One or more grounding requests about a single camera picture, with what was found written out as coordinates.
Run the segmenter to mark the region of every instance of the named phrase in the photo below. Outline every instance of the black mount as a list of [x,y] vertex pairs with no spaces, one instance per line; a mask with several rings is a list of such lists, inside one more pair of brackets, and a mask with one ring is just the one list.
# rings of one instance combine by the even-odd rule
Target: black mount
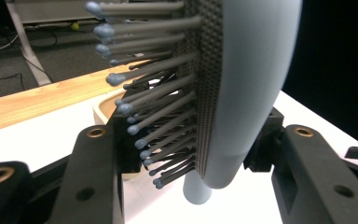
[[[273,109],[243,165],[253,172],[274,167],[283,223],[358,223],[358,166],[315,130],[282,122]],[[133,147],[138,137],[115,134],[125,124],[114,113],[107,125],[82,131],[71,156],[32,174],[23,163],[0,163],[0,223],[124,223],[121,174],[142,165]],[[358,159],[358,148],[347,156]]]

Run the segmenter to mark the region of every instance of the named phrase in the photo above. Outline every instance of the floor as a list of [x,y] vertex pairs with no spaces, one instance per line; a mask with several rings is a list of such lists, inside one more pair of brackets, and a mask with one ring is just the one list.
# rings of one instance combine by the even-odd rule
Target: floor
[[[71,22],[53,26],[28,27],[30,44],[48,76],[54,82],[83,76],[109,67],[108,61],[94,51],[99,42],[92,32],[98,21],[82,21],[74,30]],[[15,38],[15,33],[0,38],[0,47]],[[38,87],[17,39],[0,50],[0,97]]]

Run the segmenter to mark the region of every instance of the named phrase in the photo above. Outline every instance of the white stand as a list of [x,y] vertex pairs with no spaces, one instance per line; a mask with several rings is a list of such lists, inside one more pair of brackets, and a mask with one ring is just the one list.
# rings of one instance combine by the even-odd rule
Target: white stand
[[34,78],[39,86],[48,85],[51,83],[48,75],[45,72],[45,69],[42,67],[42,64],[37,59],[34,51],[31,48],[31,45],[28,41],[28,37],[25,33],[24,27],[17,12],[16,6],[13,1],[6,1],[8,12],[10,13],[11,19],[13,20],[14,26],[16,27],[17,34],[22,45],[21,52],[24,58],[26,59],[28,66],[31,69],[31,72],[34,74]]

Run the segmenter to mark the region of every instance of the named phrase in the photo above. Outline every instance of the metal pin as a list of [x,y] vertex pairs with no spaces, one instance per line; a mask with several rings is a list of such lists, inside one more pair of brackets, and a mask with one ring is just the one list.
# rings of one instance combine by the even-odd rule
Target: metal pin
[[170,142],[172,142],[173,140],[177,139],[179,136],[184,135],[185,133],[187,133],[188,131],[193,130],[196,127],[196,124],[192,124],[192,125],[188,125],[185,126],[184,128],[182,128],[181,130],[178,130],[176,133],[166,137],[164,140],[158,142],[157,144],[155,144],[154,146],[152,146],[151,148],[149,148],[148,150],[142,151],[141,152],[141,159],[145,160],[148,156],[150,156],[152,154],[152,152],[154,152],[155,150],[164,147],[165,145],[169,144]]
[[100,54],[102,54],[104,57],[107,56],[112,56],[112,55],[118,55],[118,54],[137,54],[137,53],[158,53],[158,52],[163,52],[163,51],[167,51],[167,50],[171,50],[172,46],[167,45],[167,46],[145,46],[145,47],[140,47],[140,48],[134,48],[134,49],[116,49],[115,51],[112,51],[109,49],[109,47],[105,46],[103,47],[103,44],[99,44],[96,46],[95,48],[97,50],[97,52],[99,52]]
[[177,166],[173,167],[171,170],[168,170],[166,172],[161,173],[160,180],[167,178],[168,176],[172,175],[176,171],[182,169],[185,166],[188,166],[191,162],[194,162],[194,157],[189,158],[186,161],[183,161],[182,163],[178,164]]
[[188,102],[192,101],[193,99],[195,99],[196,97],[196,93],[191,91],[189,94],[187,94],[186,96],[182,97],[181,99],[179,99],[178,101],[165,106],[163,109],[161,109],[158,113],[150,116],[147,119],[142,120],[141,122],[139,122],[136,125],[131,125],[128,129],[127,132],[131,135],[134,135],[136,133],[139,132],[139,130],[143,129],[144,127],[146,127],[147,125],[151,124],[153,121],[156,121],[157,119],[163,117],[164,115],[169,114],[170,112],[172,112],[173,110],[179,108],[182,105],[187,104]]
[[148,64],[157,63],[157,62],[166,60],[166,59],[168,59],[168,58],[169,58],[169,57],[157,58],[157,59],[148,60],[147,62],[137,63],[137,64],[135,64],[135,65],[129,66],[129,69],[130,69],[130,70],[134,70],[134,69],[136,69],[136,68],[141,68],[141,67],[146,66],[146,65],[148,65]]
[[195,78],[196,78],[196,76],[194,74],[192,74],[187,77],[182,77],[182,78],[176,79],[175,81],[169,82],[167,84],[157,86],[154,89],[145,92],[144,96],[132,101],[131,105],[133,107],[136,107],[136,106],[151,102],[153,100],[156,100],[161,96],[164,96],[168,93],[177,91],[178,89],[184,87],[185,85],[188,85]]
[[100,4],[103,12],[107,11],[176,11],[184,7],[179,2],[154,2],[154,3],[130,3],[130,4]]
[[153,38],[153,37],[163,37],[163,36],[168,36],[168,35],[169,34],[167,34],[167,33],[152,33],[152,34],[138,34],[138,35],[116,35],[116,36],[113,37],[113,40],[123,42],[123,41],[140,40],[140,39]]
[[[118,12],[118,13],[106,13],[102,15],[102,18],[106,21],[128,21],[128,20],[148,20],[148,22],[156,20],[156,21],[166,21],[172,19],[171,12]],[[138,22],[134,23],[127,23],[128,25],[137,24]]]
[[134,123],[136,121],[139,121],[139,120],[143,120],[143,119],[146,119],[148,117],[150,117],[150,115],[158,112],[160,109],[162,109],[165,105],[156,105],[155,107],[151,108],[151,109],[148,109],[148,113],[146,114],[143,114],[143,115],[138,115],[138,116],[133,116],[133,117],[130,117],[132,118],[130,123]]
[[121,64],[127,64],[127,63],[134,63],[139,62],[143,60],[150,60],[150,59],[165,59],[166,57],[170,57],[172,55],[171,51],[161,52],[161,53],[150,53],[146,54],[140,57],[130,57],[126,59],[121,60],[111,60],[109,63],[111,66],[117,66]]
[[188,158],[188,155],[180,154],[177,158],[160,165],[158,168],[156,168],[154,170],[151,170],[149,172],[149,175],[151,175],[151,176],[156,175],[160,171],[166,170],[166,169],[170,168],[171,166],[174,166],[175,164],[179,164],[180,162],[187,160],[187,158]]
[[161,107],[161,106],[166,106],[180,98],[183,97],[183,93],[178,93],[178,94],[175,94],[175,95],[169,95],[169,96],[166,96],[166,97],[163,97],[157,101],[154,101],[152,103],[149,103],[149,104],[143,104],[143,105],[137,105],[137,106],[134,106],[132,104],[121,104],[117,111],[120,112],[121,114],[123,115],[129,115],[131,112],[132,113],[135,113],[137,111],[140,111],[140,110],[149,110],[149,109],[153,109],[155,107]]
[[184,147],[192,145],[193,143],[195,143],[195,141],[193,140],[194,137],[196,137],[195,133],[189,133],[182,136],[182,138],[180,138],[177,142],[175,142],[171,146],[165,148],[164,150],[160,151],[159,153],[150,157],[149,159],[144,160],[144,165],[148,166],[158,161],[159,159],[174,153],[175,151],[178,151],[180,149],[183,149]]
[[114,35],[124,34],[141,34],[141,33],[155,33],[166,31],[178,31],[197,29],[201,26],[201,17],[196,16],[186,19],[178,19],[171,21],[154,21],[145,24],[130,24],[130,25],[115,25],[113,28]]
[[106,11],[103,12],[105,18],[167,18],[169,19],[172,16],[170,11]]
[[175,119],[171,119],[168,123],[165,123],[149,135],[144,138],[139,139],[135,142],[135,146],[137,148],[143,148],[148,142],[151,140],[161,136],[163,133],[167,132],[169,129],[179,125],[183,120],[188,119],[190,116],[196,114],[196,109],[191,108],[190,110],[186,111],[182,115],[176,117]]
[[123,81],[131,79],[131,78],[139,77],[141,75],[148,74],[148,73],[164,71],[164,70],[179,66],[183,63],[188,63],[188,62],[194,61],[194,60],[198,59],[199,56],[200,56],[200,54],[198,52],[191,52],[188,54],[183,54],[183,55],[180,55],[180,56],[177,56],[174,58],[170,58],[170,59],[161,61],[159,63],[149,64],[149,65],[147,65],[143,68],[140,68],[138,70],[120,73],[120,74],[111,73],[106,78],[106,81],[113,86],[117,86],[120,83],[122,83]]
[[[146,76],[154,76],[154,75],[158,75],[158,76],[164,76],[164,72],[160,72],[160,73],[153,73],[153,74],[147,74]],[[119,100],[116,100],[115,101],[115,104],[116,105],[122,105],[122,104],[125,104],[125,103],[129,103],[135,99],[137,99],[138,97],[144,95],[145,93],[143,91],[140,91],[140,92],[137,92],[133,95],[130,95],[130,96],[127,96],[127,97],[124,97],[122,99],[119,99]]]
[[167,184],[173,182],[173,180],[187,174],[188,172],[194,170],[194,163],[190,163],[187,167],[184,169],[174,173],[173,175],[168,176],[166,179],[160,180],[159,183],[156,184],[157,189],[162,189]]
[[154,38],[147,38],[142,40],[123,42],[120,44],[109,45],[108,47],[113,53],[116,53],[116,52],[122,52],[124,49],[138,49],[138,48],[151,47],[151,46],[172,45],[181,40],[184,40],[185,37],[186,37],[185,34],[167,35],[163,37],[154,37]]
[[172,76],[174,73],[174,70],[166,70],[166,71],[162,71],[162,72],[158,72],[158,73],[150,73],[147,75],[144,75],[138,79],[133,80],[132,84],[133,85],[139,85],[139,84],[144,84],[150,80],[153,79],[159,79],[159,78],[164,78],[166,76],[170,77]]

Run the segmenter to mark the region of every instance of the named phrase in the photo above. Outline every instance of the wooden plank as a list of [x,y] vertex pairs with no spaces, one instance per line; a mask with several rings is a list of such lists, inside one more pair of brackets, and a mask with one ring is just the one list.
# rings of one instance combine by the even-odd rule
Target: wooden plank
[[0,129],[120,89],[105,79],[111,72],[125,71],[127,65],[0,97]]

